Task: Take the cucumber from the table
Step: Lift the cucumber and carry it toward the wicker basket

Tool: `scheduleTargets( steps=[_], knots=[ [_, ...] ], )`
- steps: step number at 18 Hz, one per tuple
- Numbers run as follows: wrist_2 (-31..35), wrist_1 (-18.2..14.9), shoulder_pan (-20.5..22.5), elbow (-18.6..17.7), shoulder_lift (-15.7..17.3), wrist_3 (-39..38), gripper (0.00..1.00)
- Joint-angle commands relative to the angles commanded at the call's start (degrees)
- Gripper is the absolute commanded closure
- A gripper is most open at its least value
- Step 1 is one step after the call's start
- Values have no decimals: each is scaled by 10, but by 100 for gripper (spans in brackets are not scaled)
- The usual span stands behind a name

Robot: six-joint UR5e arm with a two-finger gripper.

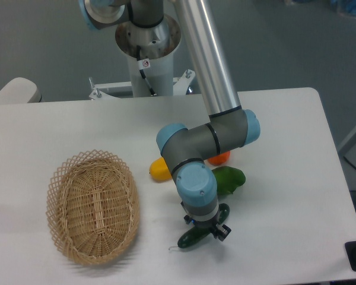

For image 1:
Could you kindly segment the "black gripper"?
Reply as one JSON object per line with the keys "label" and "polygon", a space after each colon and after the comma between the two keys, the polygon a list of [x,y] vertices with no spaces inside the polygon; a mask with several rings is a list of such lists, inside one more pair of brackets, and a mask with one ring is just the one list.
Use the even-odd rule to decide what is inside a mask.
{"label": "black gripper", "polygon": [[184,220],[186,224],[192,223],[197,228],[210,229],[210,232],[212,233],[214,238],[220,241],[224,241],[227,238],[227,236],[231,233],[231,229],[225,224],[219,224],[219,217],[220,217],[220,213],[217,212],[213,218],[205,221],[195,220],[193,217],[189,215],[185,215]]}

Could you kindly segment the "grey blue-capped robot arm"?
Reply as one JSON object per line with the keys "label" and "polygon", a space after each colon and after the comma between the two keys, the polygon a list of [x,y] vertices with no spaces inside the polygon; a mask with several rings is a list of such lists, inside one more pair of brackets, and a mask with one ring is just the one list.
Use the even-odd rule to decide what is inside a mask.
{"label": "grey blue-capped robot arm", "polygon": [[256,141],[260,125],[245,110],[228,66],[207,1],[174,1],[176,18],[162,1],[80,1],[87,25],[100,30],[116,26],[116,44],[129,58],[136,97],[172,95],[173,76],[158,61],[169,58],[184,40],[196,72],[209,122],[195,128],[172,123],[156,137],[160,154],[176,185],[185,222],[225,239],[218,202],[218,179],[205,161]]}

